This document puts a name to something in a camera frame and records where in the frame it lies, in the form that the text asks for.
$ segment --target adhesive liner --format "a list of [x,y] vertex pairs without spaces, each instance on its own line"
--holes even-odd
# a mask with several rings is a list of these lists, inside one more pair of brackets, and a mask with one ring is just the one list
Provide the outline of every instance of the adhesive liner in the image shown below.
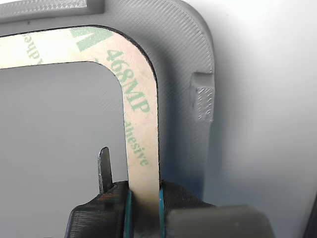
[[110,69],[123,91],[129,187],[139,211],[159,223],[158,93],[144,53],[101,27],[75,27],[0,38],[0,68],[92,61]]

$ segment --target teal plastic edge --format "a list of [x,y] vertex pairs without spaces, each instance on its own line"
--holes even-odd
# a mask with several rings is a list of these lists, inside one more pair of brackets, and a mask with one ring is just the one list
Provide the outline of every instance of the teal plastic edge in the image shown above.
[[163,188],[159,191],[159,223],[160,223],[160,236],[165,238],[165,222],[164,222],[164,193]]
[[131,194],[131,191],[129,190],[127,194],[126,205],[125,205],[124,234],[123,234],[124,238],[133,238],[131,198],[132,198],[132,194]]

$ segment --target white background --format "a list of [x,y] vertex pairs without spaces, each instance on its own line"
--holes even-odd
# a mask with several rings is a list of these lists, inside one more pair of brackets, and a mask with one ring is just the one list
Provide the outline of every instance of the white background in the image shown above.
[[250,204],[277,238],[300,238],[317,190],[317,1],[186,1],[215,49],[205,200]]

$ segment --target gray surface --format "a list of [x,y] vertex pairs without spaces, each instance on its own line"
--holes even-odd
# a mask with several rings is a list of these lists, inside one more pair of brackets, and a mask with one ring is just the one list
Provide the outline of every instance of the gray surface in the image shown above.
[[167,221],[168,238],[275,238],[267,217],[248,206],[179,209]]
[[[194,72],[214,71],[211,35],[206,24],[181,1],[106,0],[105,9],[104,14],[91,16],[2,24],[0,34],[98,24],[133,38],[148,54],[158,78],[161,177],[201,196],[210,123],[196,122],[191,114],[190,79]],[[112,103],[114,107],[120,105],[119,101]]]
[[[0,237],[61,238],[70,211],[99,193],[100,150],[124,145],[120,85],[87,62],[0,78]],[[110,149],[115,181],[127,179],[125,158],[124,147]]]
[[21,0],[0,4],[0,23],[103,13],[103,0]]

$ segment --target gray plastic part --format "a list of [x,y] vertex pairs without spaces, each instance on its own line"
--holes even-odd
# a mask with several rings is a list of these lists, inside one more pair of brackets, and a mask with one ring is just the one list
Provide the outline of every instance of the gray plastic part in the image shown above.
[[103,0],[22,0],[0,4],[0,23],[104,11]]
[[191,103],[195,120],[213,122],[214,96],[214,74],[194,73],[191,82]]
[[172,211],[168,238],[274,238],[267,217],[253,208],[222,207]]
[[[201,197],[211,123],[199,122],[193,117],[190,87],[193,73],[214,74],[207,24],[191,6],[178,0],[105,0],[104,3],[103,14],[7,23],[0,25],[0,34],[102,25],[134,39],[149,56],[158,79],[161,178],[179,183]],[[21,11],[27,5],[15,8]],[[113,107],[122,107],[122,101],[111,103]],[[111,158],[126,160],[119,156],[125,151],[124,143],[109,149]],[[113,182],[128,179],[117,174],[112,171]]]

